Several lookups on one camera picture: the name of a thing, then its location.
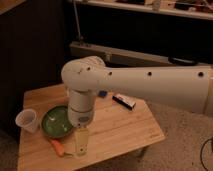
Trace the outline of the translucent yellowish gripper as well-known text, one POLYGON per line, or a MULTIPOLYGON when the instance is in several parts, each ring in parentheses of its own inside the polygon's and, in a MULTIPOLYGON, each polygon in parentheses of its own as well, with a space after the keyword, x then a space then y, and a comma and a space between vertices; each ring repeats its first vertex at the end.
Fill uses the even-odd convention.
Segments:
POLYGON ((77 128, 74 132, 75 152, 78 156, 85 155, 89 140, 89 130, 86 127, 77 128))

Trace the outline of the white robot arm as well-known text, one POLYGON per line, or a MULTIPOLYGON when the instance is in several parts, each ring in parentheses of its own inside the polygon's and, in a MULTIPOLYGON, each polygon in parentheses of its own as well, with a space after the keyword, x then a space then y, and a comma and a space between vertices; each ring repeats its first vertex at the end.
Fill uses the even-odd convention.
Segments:
POLYGON ((76 128, 75 148, 87 152, 94 105, 100 91, 112 91, 213 117, 213 67, 110 68, 98 56, 66 63, 61 70, 68 91, 68 118, 76 128))

